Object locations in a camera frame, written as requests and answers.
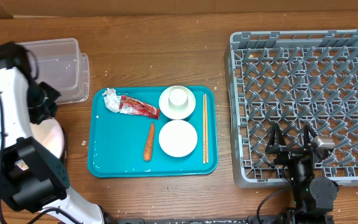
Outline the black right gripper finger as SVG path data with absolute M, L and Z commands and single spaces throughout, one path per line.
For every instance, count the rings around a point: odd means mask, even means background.
M 266 153 L 279 153 L 287 147 L 278 123 L 271 126 L 270 137 L 265 148 Z
M 310 125 L 303 127 L 303 148 L 314 149 L 318 147 L 319 137 Z

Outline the large white plate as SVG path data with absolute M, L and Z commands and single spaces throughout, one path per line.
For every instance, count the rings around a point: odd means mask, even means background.
M 30 127 L 35 140 L 60 159 L 63 155 L 65 140 L 63 129 L 58 121 L 50 118 L 40 124 L 31 124 Z

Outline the wooden chopstick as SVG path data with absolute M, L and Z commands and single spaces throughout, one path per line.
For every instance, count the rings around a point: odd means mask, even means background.
M 206 164 L 206 140 L 205 140 L 205 95 L 203 95 L 203 164 Z
M 209 162 L 208 159 L 208 100 L 205 94 L 205 140 L 206 140 L 206 164 Z

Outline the red snack wrapper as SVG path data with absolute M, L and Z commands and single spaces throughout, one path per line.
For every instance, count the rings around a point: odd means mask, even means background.
M 160 116 L 157 107 L 126 95 L 121 96 L 119 110 L 122 114 L 146 116 L 152 119 L 159 119 Z

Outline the white cup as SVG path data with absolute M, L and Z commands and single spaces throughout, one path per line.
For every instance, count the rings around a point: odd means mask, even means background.
M 188 96 L 186 91 L 181 88 L 176 88 L 172 90 L 168 97 L 169 104 L 172 107 L 182 107 L 185 106 L 188 101 Z

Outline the white napkin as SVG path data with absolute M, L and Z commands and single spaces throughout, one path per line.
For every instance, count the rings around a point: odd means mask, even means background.
M 102 95 L 104 96 L 104 104 L 109 111 L 113 113 L 119 113 L 121 111 L 121 95 L 117 95 L 115 89 L 107 88 Z

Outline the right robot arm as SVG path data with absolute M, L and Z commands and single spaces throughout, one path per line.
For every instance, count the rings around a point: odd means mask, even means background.
M 301 147 L 286 144 L 277 123 L 270 130 L 265 148 L 266 154 L 273 154 L 275 165 L 288 169 L 283 173 L 290 185 L 274 192 L 261 201 L 256 211 L 258 223 L 333 223 L 328 215 L 334 208 L 339 192 L 338 184 L 314 174 L 314 165 L 327 159 L 334 150 L 334 141 L 327 136 L 319 136 L 311 126 L 303 127 L 303 145 Z M 276 217 L 260 215 L 262 205 L 270 198 L 286 190 L 293 192 L 294 207 L 286 208 Z

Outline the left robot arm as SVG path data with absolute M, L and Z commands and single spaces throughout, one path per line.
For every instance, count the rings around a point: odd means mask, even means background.
M 62 162 L 65 143 L 45 147 L 32 132 L 37 126 L 55 137 L 65 135 L 55 120 L 60 94 L 37 81 L 34 58 L 23 45 L 0 45 L 0 206 L 62 223 L 110 223 L 99 205 L 71 187 Z

